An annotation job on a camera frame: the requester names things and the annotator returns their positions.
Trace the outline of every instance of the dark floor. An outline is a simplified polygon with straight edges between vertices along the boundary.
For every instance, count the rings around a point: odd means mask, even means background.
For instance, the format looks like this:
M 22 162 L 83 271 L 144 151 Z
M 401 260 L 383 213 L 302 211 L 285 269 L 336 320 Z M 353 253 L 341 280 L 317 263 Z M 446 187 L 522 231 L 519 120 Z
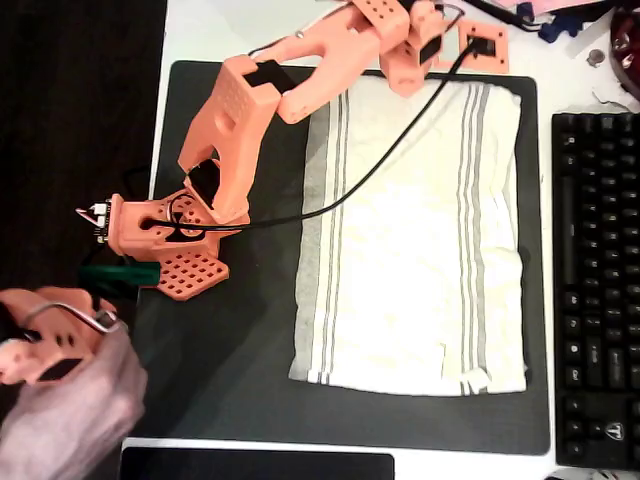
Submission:
M 0 289 L 76 285 L 93 238 L 74 208 L 149 165 L 165 11 L 166 0 L 2 1 Z M 133 181 L 144 198 L 148 173 Z M 0 389 L 0 413 L 12 393 Z

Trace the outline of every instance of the blue object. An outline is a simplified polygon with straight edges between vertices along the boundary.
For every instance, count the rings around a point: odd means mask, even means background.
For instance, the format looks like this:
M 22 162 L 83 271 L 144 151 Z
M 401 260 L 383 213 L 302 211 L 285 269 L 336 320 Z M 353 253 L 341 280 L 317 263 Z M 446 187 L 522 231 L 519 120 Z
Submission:
M 557 15 L 551 23 L 545 23 L 540 27 L 538 36 L 547 43 L 555 42 L 563 31 L 572 37 L 582 30 L 582 21 L 574 17 Z
M 533 4 L 531 2 L 524 2 L 518 4 L 516 7 L 516 15 L 527 22 L 533 22 L 536 16 L 533 14 Z

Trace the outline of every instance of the gray stripe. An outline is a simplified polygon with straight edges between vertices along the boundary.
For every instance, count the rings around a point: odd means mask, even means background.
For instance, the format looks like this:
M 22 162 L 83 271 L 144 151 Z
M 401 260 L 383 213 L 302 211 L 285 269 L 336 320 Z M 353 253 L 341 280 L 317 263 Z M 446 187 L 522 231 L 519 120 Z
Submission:
M 347 145 L 349 142 L 349 90 L 344 92 L 344 144 L 342 147 L 342 188 L 340 196 L 347 191 Z M 333 322 L 331 325 L 331 357 L 329 364 L 329 373 L 327 374 L 327 383 L 331 383 L 330 376 L 333 372 L 335 346 L 336 346 L 336 322 L 338 319 L 338 294 L 340 292 L 340 256 L 342 255 L 342 224 L 344 221 L 344 205 L 339 207 L 338 218 L 338 254 L 336 259 L 336 288 L 333 306 Z
M 482 135 L 484 132 L 484 115 L 487 109 L 487 101 L 489 99 L 489 87 L 487 85 L 482 86 L 482 96 L 480 98 L 480 107 L 478 108 L 478 120 L 476 136 L 476 152 L 474 163 L 474 178 L 473 185 L 471 187 L 471 203 L 473 204 L 473 212 L 471 222 L 473 224 L 473 256 L 477 268 L 476 275 L 476 308 L 478 318 L 478 337 L 476 339 L 475 349 L 478 354 L 477 367 L 487 371 L 487 332 L 485 324 L 485 298 L 484 298 L 484 260 L 482 259 L 482 252 L 480 251 L 480 224 L 482 220 L 482 210 L 480 209 L 480 194 L 479 194 L 479 178 L 480 178 L 480 162 L 482 159 Z
M 330 130 L 331 109 L 325 105 L 313 114 L 309 123 L 306 162 L 304 170 L 303 212 L 317 210 L 325 204 L 327 178 L 327 138 Z M 300 265 L 296 276 L 296 303 L 298 315 L 295 328 L 296 355 L 291 363 L 289 378 L 308 381 L 309 372 L 315 365 L 314 336 L 315 316 L 320 283 L 320 240 L 322 218 L 316 217 L 303 224 L 300 247 Z
M 468 349 L 467 355 L 469 359 L 469 365 L 471 369 L 476 367 L 473 355 L 473 327 L 475 324 L 475 302 L 473 299 L 473 290 L 471 288 L 471 233 L 469 232 L 469 218 L 471 215 L 471 202 L 469 201 L 469 183 L 471 181 L 471 165 L 474 163 L 475 158 L 471 154 L 471 147 L 473 145 L 473 112 L 476 108 L 476 104 L 478 101 L 478 91 L 480 87 L 477 84 L 473 85 L 473 106 L 471 107 L 471 112 L 469 112 L 469 138 L 467 141 L 467 172 L 465 175 L 465 184 L 464 184 L 464 203 L 466 206 L 465 214 L 464 214 L 464 246 L 466 248 L 465 261 L 467 263 L 466 275 L 465 275 L 465 287 L 467 289 L 467 293 L 469 295 L 469 336 L 467 338 Z
M 342 148 L 341 139 L 342 139 L 342 98 L 340 95 L 338 97 L 338 135 L 336 140 L 336 162 L 334 169 L 334 179 L 333 179 L 333 201 L 335 202 L 338 199 L 338 191 L 339 184 L 338 178 L 336 177 L 340 168 L 340 150 Z M 329 341 L 329 318 L 330 318 L 330 308 L 331 308 L 331 286 L 333 284 L 333 243 L 335 237 L 335 228 L 336 228 L 336 215 L 337 212 L 334 209 L 331 212 L 331 228 L 329 229 L 329 275 L 327 280 L 327 297 L 325 302 L 325 312 L 324 312 L 324 324 L 322 327 L 322 366 L 320 368 L 320 372 L 325 372 L 327 368 L 327 345 Z
M 463 270 L 464 270 L 464 257 L 463 257 L 463 253 L 462 253 L 462 226 L 460 223 L 460 219 L 462 217 L 462 201 L 461 201 L 461 191 L 460 188 L 463 184 L 462 182 L 462 166 L 464 164 L 464 136 L 465 136 L 465 118 L 467 117 L 467 109 L 469 107 L 469 99 L 471 98 L 471 86 L 468 85 L 467 86 L 467 100 L 464 103 L 464 110 L 462 111 L 462 125 L 460 126 L 460 130 L 462 132 L 462 139 L 460 142 L 460 164 L 458 165 L 458 195 L 456 195 L 456 199 L 458 201 L 458 257 L 459 257 L 459 264 L 460 264 L 460 296 L 461 296 L 461 300 L 462 300 L 462 335 L 460 343 L 461 343 L 461 358 L 460 361 L 461 363 L 461 368 L 462 370 L 464 370 L 464 352 L 465 352 L 465 345 L 464 345 L 464 332 L 466 329 L 466 310 L 467 310 L 467 305 L 466 305 L 466 301 L 464 299 L 464 283 L 463 283 Z

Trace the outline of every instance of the orange handheld controller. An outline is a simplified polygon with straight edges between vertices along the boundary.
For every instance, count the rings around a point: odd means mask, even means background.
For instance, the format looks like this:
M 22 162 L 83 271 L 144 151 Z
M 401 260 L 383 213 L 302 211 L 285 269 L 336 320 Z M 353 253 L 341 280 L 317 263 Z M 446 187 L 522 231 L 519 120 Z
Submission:
M 103 336 L 122 325 L 113 305 L 84 290 L 0 291 L 0 382 L 69 379 L 91 361 Z

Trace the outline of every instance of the mouse pad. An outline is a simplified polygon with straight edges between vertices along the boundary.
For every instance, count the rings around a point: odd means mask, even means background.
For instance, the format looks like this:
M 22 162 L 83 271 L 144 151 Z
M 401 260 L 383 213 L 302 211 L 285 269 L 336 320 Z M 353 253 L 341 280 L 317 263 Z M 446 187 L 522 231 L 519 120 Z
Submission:
M 173 65 L 156 198 L 182 187 L 180 148 L 219 70 L 219 63 Z M 296 81 L 311 72 L 286 70 Z M 223 239 L 220 257 L 231 270 L 229 280 L 188 302 L 142 292 L 134 344 L 149 371 L 149 387 L 136 436 L 547 452 L 536 87 L 530 78 L 456 77 L 470 80 L 503 85 L 522 97 L 516 156 L 527 391 L 409 397 L 289 380 L 302 233 L 301 224 L 293 223 Z M 279 117 L 271 123 L 249 196 L 253 220 L 301 213 L 308 126 L 308 120 L 286 125 Z
M 128 447 L 120 480 L 393 480 L 391 455 Z

